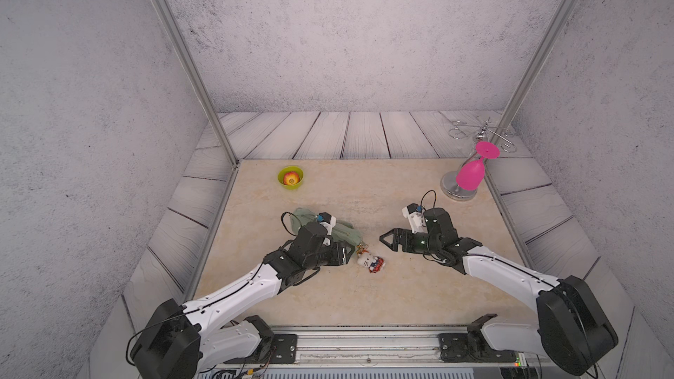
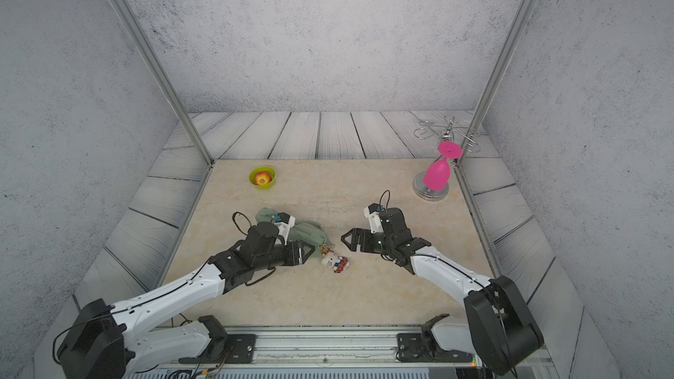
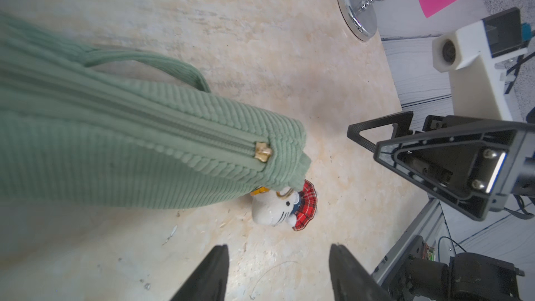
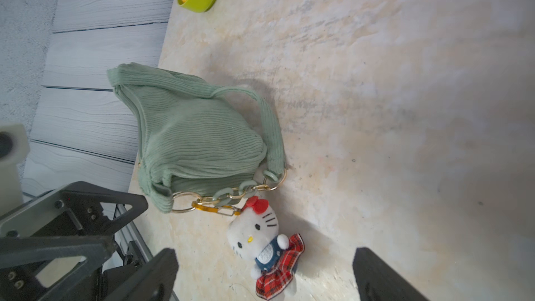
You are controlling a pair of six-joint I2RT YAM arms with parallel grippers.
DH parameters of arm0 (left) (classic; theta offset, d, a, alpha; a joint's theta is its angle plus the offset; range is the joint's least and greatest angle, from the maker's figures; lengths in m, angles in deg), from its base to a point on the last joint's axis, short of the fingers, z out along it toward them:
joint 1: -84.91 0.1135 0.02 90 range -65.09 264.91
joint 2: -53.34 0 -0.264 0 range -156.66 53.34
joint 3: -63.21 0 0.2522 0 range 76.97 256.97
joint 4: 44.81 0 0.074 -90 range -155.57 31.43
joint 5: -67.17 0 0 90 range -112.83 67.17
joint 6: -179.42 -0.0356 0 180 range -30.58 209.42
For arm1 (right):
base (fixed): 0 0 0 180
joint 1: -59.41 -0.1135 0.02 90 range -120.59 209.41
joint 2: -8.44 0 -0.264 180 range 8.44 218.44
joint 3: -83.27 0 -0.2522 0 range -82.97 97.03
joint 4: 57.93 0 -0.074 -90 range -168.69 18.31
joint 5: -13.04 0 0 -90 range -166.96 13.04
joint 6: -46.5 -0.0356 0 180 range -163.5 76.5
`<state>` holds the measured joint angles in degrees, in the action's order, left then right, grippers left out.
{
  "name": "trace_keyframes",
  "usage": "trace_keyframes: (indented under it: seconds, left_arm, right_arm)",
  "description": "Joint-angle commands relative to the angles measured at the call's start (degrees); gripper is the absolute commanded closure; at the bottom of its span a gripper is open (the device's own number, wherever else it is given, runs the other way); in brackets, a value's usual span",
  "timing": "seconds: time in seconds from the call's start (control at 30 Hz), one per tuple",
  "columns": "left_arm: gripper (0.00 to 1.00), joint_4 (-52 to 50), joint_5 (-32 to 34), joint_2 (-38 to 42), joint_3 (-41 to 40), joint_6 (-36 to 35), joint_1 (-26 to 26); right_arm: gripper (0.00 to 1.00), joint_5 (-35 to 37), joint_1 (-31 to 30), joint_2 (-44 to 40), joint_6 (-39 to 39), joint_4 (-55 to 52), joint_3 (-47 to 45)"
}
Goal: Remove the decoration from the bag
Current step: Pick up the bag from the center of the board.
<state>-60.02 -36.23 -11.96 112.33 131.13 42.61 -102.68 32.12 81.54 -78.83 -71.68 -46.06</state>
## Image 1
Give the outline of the green corduroy pouch bag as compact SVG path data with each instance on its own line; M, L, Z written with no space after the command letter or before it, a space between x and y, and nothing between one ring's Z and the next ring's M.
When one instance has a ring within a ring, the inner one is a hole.
M312 212L307 208L297 208L291 216L291 232L297 234L301 226L318 220L319 214L316 212ZM336 241L347 242L354 247L363 243L363 235L351 223L346 221L337 220L331 235Z

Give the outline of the white kitty keychain decoration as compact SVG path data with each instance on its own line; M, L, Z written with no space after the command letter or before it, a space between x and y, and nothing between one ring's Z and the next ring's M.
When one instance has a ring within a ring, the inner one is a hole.
M365 244L359 244L356 247L357 264L366 268L368 272L375 274L380 272L385 266L384 258L373 254Z

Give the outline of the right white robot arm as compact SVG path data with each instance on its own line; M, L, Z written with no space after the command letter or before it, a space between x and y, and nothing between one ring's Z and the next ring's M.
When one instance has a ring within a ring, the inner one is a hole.
M418 208L404 215L409 228L393 228L379 238L391 251L420 254L487 282L536 314L535 321L524 322L484 315L470 326L470 335L479 344L494 351L546 356L571 375L583 375L617 347L613 325L581 278L537 272L460 236L442 208Z

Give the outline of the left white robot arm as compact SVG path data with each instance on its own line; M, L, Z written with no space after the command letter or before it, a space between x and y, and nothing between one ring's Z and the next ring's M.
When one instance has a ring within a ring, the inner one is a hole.
M303 284L322 267L349 263L356 251L333 226L312 221L241 278L203 298L160 304L126 345L126 361L143 378L194 378L225 361L263 359L274 333L259 316L233 321L251 307Z

